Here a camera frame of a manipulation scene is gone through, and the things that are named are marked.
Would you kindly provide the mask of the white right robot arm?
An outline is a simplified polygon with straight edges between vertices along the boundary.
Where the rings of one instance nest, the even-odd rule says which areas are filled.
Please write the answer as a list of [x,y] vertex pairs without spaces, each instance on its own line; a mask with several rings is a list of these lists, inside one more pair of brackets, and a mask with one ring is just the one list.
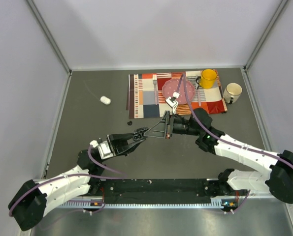
[[219,190],[269,192],[276,199],[293,204],[293,152],[270,152],[242,143],[214,128],[212,118],[197,108],[189,119],[166,111],[162,120],[144,133],[145,137],[169,139],[173,134],[193,135],[204,152],[226,157],[248,166],[251,171],[226,169],[219,174]]

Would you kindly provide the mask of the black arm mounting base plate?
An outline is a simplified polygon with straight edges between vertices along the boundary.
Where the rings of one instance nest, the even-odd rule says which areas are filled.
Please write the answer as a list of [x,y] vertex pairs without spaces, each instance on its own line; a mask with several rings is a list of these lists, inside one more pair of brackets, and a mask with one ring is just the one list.
[[101,186],[108,204],[208,203],[216,196],[202,179],[118,179]]

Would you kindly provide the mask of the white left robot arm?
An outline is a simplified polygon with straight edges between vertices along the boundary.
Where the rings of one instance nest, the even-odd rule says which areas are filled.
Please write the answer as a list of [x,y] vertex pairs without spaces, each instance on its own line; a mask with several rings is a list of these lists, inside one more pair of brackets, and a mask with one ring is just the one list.
[[22,231],[27,231],[65,202],[81,195],[97,194],[103,171],[124,175],[103,162],[129,155],[145,139],[143,134],[126,133],[108,135],[105,141],[92,140],[87,150],[78,153],[75,167],[50,179],[26,181],[8,205],[9,216]]

